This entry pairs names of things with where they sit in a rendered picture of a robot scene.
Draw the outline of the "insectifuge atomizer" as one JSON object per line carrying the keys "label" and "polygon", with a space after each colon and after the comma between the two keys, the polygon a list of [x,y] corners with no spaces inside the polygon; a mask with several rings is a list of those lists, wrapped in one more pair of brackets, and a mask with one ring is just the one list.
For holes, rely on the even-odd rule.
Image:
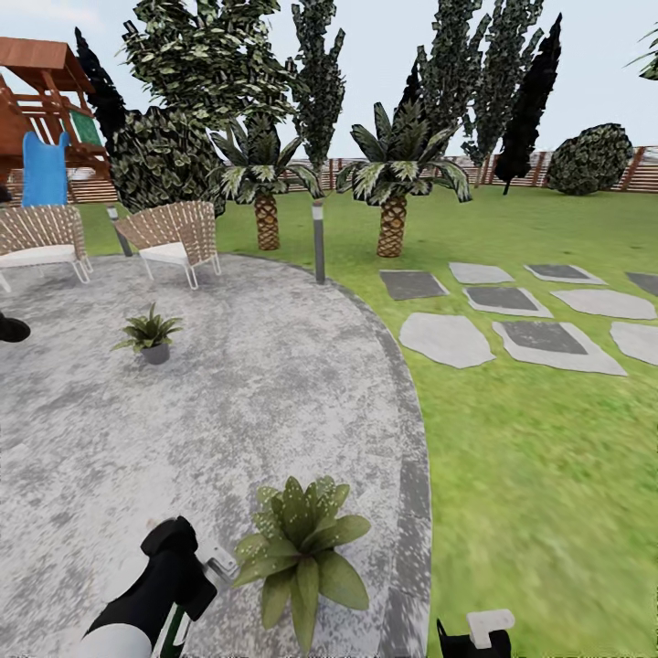
{"label": "insectifuge atomizer", "polygon": [[164,638],[159,658],[179,658],[191,628],[191,618],[179,605],[175,605],[174,617]]}

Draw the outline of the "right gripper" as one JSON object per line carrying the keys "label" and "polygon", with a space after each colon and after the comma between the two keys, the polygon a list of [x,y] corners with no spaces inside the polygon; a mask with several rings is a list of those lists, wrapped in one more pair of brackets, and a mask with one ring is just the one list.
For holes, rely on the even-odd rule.
{"label": "right gripper", "polygon": [[503,631],[489,631],[491,648],[478,650],[469,635],[446,636],[446,631],[437,620],[440,631],[440,648],[444,658],[511,658],[508,636]]}

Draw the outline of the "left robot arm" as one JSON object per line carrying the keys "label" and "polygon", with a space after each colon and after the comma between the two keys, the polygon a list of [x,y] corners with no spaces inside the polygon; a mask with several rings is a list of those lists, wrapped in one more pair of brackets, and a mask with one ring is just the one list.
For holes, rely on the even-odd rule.
{"label": "left robot arm", "polygon": [[[233,588],[239,560],[217,541],[198,550],[195,529],[178,515],[157,525],[136,558],[111,582],[98,615],[71,658],[151,658],[175,605],[198,621],[217,595],[212,568]],[[190,555],[190,553],[193,553]]]}

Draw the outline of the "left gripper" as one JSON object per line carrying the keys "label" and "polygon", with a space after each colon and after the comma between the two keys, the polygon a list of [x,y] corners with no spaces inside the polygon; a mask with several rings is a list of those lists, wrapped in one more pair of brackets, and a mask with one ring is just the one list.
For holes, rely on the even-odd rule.
{"label": "left gripper", "polygon": [[202,566],[197,563],[193,577],[177,591],[174,605],[180,605],[191,621],[198,621],[217,593],[217,588],[207,580]]}

